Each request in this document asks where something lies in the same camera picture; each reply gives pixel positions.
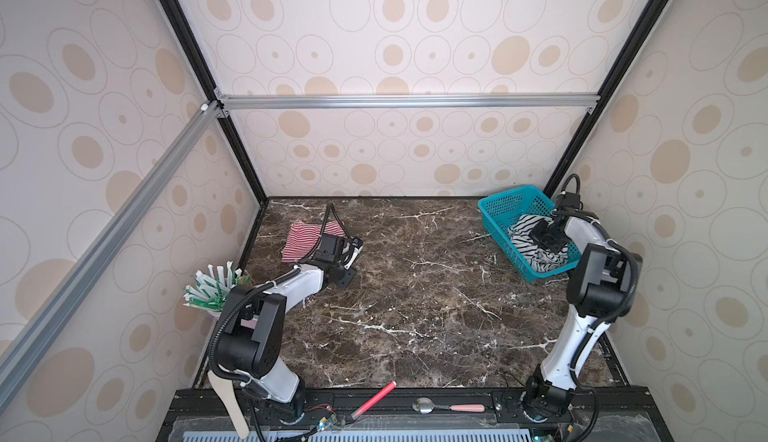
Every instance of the red pen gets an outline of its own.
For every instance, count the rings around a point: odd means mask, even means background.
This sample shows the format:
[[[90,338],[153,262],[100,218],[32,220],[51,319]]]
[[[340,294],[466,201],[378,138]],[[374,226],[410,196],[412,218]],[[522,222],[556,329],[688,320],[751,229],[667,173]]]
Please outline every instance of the red pen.
[[[389,385],[379,390],[378,394],[374,395],[370,400],[368,400],[363,405],[361,405],[359,409],[352,412],[352,420],[357,420],[362,415],[363,412],[365,412],[366,410],[376,405],[376,402],[386,397],[386,395],[389,392],[392,392],[392,390],[395,387],[397,387],[397,382],[395,382],[394,380],[392,382],[389,382]]]

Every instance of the folded striped fabric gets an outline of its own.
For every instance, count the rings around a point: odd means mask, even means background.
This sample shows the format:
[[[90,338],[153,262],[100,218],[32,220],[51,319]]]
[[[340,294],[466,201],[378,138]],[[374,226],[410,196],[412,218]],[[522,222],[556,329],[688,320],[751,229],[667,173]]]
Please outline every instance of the folded striped fabric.
[[[343,237],[344,231],[338,222],[329,222],[326,225],[326,234]],[[319,236],[320,224],[305,224],[301,220],[295,221],[288,231],[288,242],[283,249],[283,262],[296,262],[305,257]]]
[[[531,230],[542,219],[546,220],[547,224],[552,224],[550,217],[526,215],[521,216],[518,223],[507,230],[509,239],[514,247],[520,252],[525,261],[531,265],[531,268],[540,274],[555,270],[568,263],[567,245],[563,247],[560,253],[555,254],[546,248],[540,248],[533,242],[530,236]]]

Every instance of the patterned wall panel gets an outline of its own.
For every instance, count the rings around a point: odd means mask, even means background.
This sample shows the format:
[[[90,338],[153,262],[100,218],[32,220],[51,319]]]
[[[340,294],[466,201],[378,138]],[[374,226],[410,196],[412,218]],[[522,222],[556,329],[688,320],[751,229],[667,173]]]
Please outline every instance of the patterned wall panel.
[[[200,106],[153,0],[0,0],[0,351]]]
[[[476,196],[543,187],[583,107],[233,111],[270,196]]]
[[[610,330],[678,441],[768,425],[768,0],[674,0],[574,165],[645,259]]]
[[[238,95],[587,92],[648,0],[184,0]]]
[[[256,214],[233,160],[206,130],[0,418],[2,442],[154,442],[211,328],[184,286],[237,260]]]

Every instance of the teal plastic basket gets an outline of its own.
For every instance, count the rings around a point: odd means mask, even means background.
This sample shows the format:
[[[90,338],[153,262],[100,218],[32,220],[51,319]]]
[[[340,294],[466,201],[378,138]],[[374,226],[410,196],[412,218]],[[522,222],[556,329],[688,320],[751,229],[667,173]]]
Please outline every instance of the teal plastic basket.
[[[482,212],[482,224],[485,229],[520,271],[526,282],[560,274],[578,264],[581,252],[571,242],[568,244],[568,264],[549,272],[536,272],[509,240],[507,229],[518,223],[521,216],[525,214],[549,216],[552,213],[554,202],[538,188],[533,186],[510,188],[494,196],[480,199],[478,207]]]

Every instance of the red and white striped cloth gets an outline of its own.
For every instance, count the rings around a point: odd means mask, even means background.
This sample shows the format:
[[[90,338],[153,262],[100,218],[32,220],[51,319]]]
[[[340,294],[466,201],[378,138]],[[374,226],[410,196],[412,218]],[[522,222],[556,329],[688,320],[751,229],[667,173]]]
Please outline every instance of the red and white striped cloth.
[[[326,234],[344,236],[344,230],[338,222],[329,222],[326,225]],[[319,224],[305,224],[301,220],[295,221],[288,232],[288,242],[283,249],[283,262],[296,262],[312,249],[320,236]]]

